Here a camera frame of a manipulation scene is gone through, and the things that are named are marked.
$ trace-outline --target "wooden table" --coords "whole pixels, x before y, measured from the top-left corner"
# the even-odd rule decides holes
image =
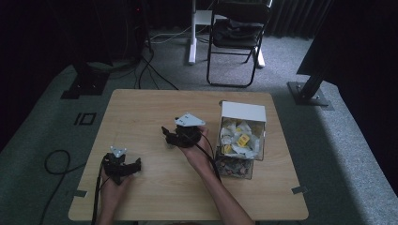
[[[91,220],[94,192],[102,157],[110,146],[128,149],[126,161],[141,158],[143,168],[120,206],[119,220],[220,220],[200,177],[176,147],[164,140],[161,126],[176,127],[174,119],[192,113],[205,120],[216,146],[221,100],[266,106],[267,137],[263,161],[255,161],[253,179],[222,177],[226,188],[254,220],[302,220],[308,216],[278,114],[270,94],[115,90],[99,128],[78,190],[69,210],[72,220]]]

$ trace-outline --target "human arm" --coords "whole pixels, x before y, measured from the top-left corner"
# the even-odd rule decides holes
[[[201,129],[203,136],[206,137],[208,134],[208,129],[206,127],[199,128]],[[210,146],[204,137],[201,138],[201,140],[198,142],[198,145],[209,153]],[[234,196],[232,196],[232,194],[217,178],[207,156],[200,151],[197,146],[180,149],[192,167],[202,178],[202,181],[204,182],[209,194],[216,204],[223,224],[254,224],[253,220],[237,202]]]
[[[126,177],[122,184],[117,185],[111,178],[109,178],[105,171],[102,170],[102,187],[100,189],[101,208],[99,217],[97,219],[98,225],[113,224],[114,216],[117,207],[126,197],[129,184],[132,176]]]

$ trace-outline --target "human hand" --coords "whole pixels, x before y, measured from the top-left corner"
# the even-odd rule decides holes
[[[212,155],[210,145],[207,141],[208,128],[207,127],[199,127],[202,138],[197,143],[201,146],[210,156]],[[198,173],[207,173],[208,171],[212,171],[210,162],[205,153],[203,153],[196,145],[189,148],[178,147],[185,155],[189,163],[193,166],[193,168]]]
[[[109,221],[113,220],[117,207],[126,197],[132,175],[125,177],[120,186],[105,173],[104,169],[101,171],[101,178],[99,224],[108,224]]]

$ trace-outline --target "folding chair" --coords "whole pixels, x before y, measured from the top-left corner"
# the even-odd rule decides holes
[[[213,6],[211,13],[210,36],[207,51],[207,82],[214,86],[248,87],[252,84],[260,53],[262,37],[270,18],[270,8],[264,3],[220,2]],[[244,52],[213,52],[212,45],[219,49],[247,50]],[[210,80],[212,54],[246,55],[247,63],[255,52],[253,71],[249,83],[218,83]]]

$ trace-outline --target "gray carpet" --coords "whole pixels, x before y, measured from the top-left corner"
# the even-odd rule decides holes
[[[337,87],[327,82],[321,85],[334,111],[318,106],[296,105],[289,92],[287,82],[299,83],[308,79],[308,76],[296,75],[296,71],[311,41],[265,37],[263,43],[266,66],[257,69],[253,84],[245,89],[207,84],[207,45],[200,41],[194,66],[187,63],[189,41],[185,38],[153,44],[155,55],[151,65],[181,90],[272,94],[298,179],[309,189],[304,197],[310,215],[301,221],[303,225],[397,224],[397,197],[344,105]],[[143,55],[149,59],[147,49],[144,49]],[[231,76],[228,80],[244,82],[249,76],[250,66],[228,68],[232,61],[216,60],[212,67],[214,78]],[[101,64],[93,65],[107,68]],[[143,68],[141,63],[135,69],[112,73],[102,96],[81,96],[76,100],[60,99],[74,80],[74,69],[67,67],[54,78],[0,155],[0,224],[39,224],[46,202],[61,179],[60,175],[46,173],[43,166],[46,156],[53,150],[65,149],[70,152],[70,168],[85,163],[112,92],[119,88],[137,88],[136,81]],[[156,91],[157,86],[173,89],[153,70],[150,73],[147,70],[141,88]],[[97,117],[91,126],[75,125],[79,113],[96,113]],[[64,170],[66,158],[62,154],[54,155],[49,167],[54,171]],[[44,224],[89,224],[68,218],[73,192],[82,173],[83,169],[78,169],[65,176],[49,205]],[[263,221],[262,224],[276,222]],[[294,223],[282,221],[282,224]]]

